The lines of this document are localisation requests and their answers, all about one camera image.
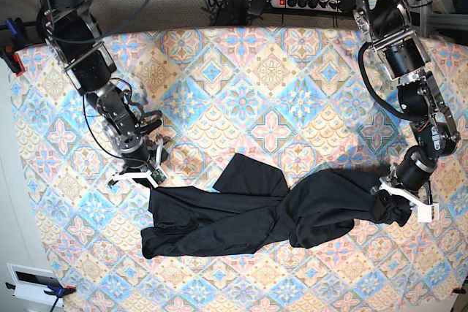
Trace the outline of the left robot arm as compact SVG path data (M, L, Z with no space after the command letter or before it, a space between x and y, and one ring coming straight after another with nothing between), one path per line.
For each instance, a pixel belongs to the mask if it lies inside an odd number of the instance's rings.
M378 105L409 121L417 142L372 191L405 198L415 206L418 221L430 223L439 218L439 205L431 193L431 175L439 158L456 151L461 135L433 73L425 68L431 58L412 27L407 0L356 0L353 15L366 37L358 51L365 87ZM368 49L385 65L389 80L396 82L399 109L373 89L364 64Z

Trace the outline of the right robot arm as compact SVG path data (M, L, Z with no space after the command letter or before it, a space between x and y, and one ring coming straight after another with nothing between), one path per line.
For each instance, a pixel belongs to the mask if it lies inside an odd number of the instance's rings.
M113 147L110 156L123 162L122 171L108 182L130 179L149 189L163 183L161 163L167 158L161 135L151 133L162 124L162 112L145 111L133 101L132 88L119 88L116 64L105 47L105 34L90 13L93 0L40 0L39 36L62 65L64 74L102 116L102 128Z

